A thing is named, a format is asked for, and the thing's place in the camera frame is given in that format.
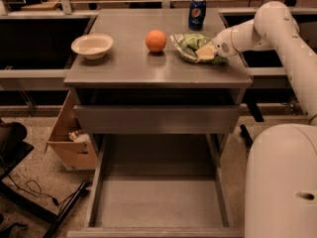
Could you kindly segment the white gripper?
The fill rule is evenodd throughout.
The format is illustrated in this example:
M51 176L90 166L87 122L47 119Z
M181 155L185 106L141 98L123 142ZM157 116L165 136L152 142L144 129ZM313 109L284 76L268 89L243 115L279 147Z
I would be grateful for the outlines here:
M213 45L206 45L195 53L199 60L212 60L216 54L223 58L235 56L238 51L235 49L232 39L232 28L220 32L214 39Z

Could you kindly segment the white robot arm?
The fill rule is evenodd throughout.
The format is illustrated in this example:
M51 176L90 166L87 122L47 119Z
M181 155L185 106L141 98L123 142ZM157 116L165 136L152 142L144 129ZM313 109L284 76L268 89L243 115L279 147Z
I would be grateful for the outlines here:
M302 40L291 10L267 2L252 20L208 45L210 58L276 52L301 110L262 130L246 161L244 238L317 238L317 55Z

